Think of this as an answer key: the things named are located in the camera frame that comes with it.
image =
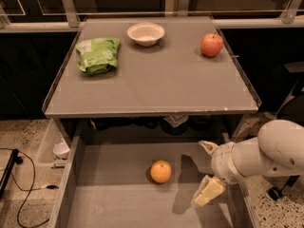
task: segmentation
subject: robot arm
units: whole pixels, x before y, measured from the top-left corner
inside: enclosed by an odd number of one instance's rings
[[[236,184],[246,177],[283,177],[304,173],[304,127],[274,120],[261,127],[257,137],[244,142],[199,144],[212,157],[215,176],[205,177],[193,198],[203,206],[224,192],[227,184]]]

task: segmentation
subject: red apple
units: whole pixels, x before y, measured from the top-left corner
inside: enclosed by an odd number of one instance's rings
[[[200,42],[200,51],[207,57],[215,57],[223,46],[223,40],[217,33],[205,34]]]

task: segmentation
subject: terrazzo floor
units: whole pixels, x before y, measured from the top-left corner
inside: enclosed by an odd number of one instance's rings
[[[237,131],[234,141],[238,142],[248,135],[255,136],[260,127],[273,118],[271,114],[253,115],[244,118],[241,128]],[[17,148],[33,160],[48,127],[49,120],[0,121],[0,147]],[[0,150],[0,175],[6,167],[10,150]],[[32,184],[33,169],[31,162],[24,155],[22,164],[15,164],[12,174],[16,182],[23,189],[29,189]],[[46,189],[47,185],[59,186],[64,169],[52,169],[49,166],[35,166],[36,177],[28,200],[18,211],[28,195],[28,191],[21,191],[9,178],[7,188],[0,200],[0,227],[32,227],[48,220],[58,189]],[[304,180],[297,180],[291,192],[278,201],[269,198],[266,191],[273,187],[282,187],[287,178],[263,178],[253,176],[246,180],[249,201],[255,211],[260,227],[304,227]]]

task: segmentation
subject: green chip bag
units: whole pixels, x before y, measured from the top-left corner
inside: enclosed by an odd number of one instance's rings
[[[95,38],[76,45],[81,55],[77,67],[84,73],[95,75],[106,73],[117,67],[117,51],[120,40],[117,38]]]

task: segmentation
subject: gray table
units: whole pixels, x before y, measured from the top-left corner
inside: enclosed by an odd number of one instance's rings
[[[130,40],[127,29],[148,21],[165,29],[153,47]],[[215,58],[200,53],[200,39],[216,31],[208,17],[88,19],[78,42],[97,37],[121,40],[116,71],[93,77],[77,67],[73,50],[45,103],[49,118],[255,113],[257,102],[226,47]]]

